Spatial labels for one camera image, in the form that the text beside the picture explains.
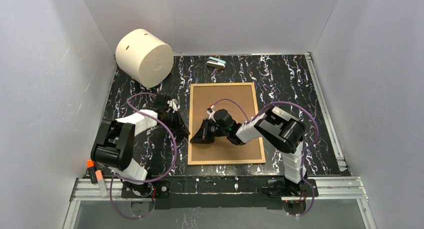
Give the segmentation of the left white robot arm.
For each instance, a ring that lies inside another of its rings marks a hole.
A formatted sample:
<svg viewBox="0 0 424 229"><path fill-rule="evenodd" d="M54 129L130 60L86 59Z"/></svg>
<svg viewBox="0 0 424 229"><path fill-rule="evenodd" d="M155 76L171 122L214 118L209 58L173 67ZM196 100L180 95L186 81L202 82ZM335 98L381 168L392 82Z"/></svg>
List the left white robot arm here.
<svg viewBox="0 0 424 229"><path fill-rule="evenodd" d="M95 163L111 169L117 176L134 185L153 183L165 177L147 179L148 171L133 158L135 137L140 133L162 126L169 134L173 152L178 152L176 136L189 136L183 122L179 102L170 96L158 94L147 107L137 109L130 102L134 113L114 120L102 120L91 149L90 158Z"/></svg>

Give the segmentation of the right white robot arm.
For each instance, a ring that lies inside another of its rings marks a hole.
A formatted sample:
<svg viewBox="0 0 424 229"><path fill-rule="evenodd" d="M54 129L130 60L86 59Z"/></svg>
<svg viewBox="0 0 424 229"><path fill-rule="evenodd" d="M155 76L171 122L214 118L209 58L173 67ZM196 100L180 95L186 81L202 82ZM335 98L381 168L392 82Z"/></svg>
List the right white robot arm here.
<svg viewBox="0 0 424 229"><path fill-rule="evenodd" d="M251 120L236 122L226 109L208 109L209 118L200 124L192 136L192 144L212 144L217 137L225 137L236 146L263 138L283 154L284 177L299 184L305 177L306 169L302 162L303 135L305 125L276 105L270 105Z"/></svg>

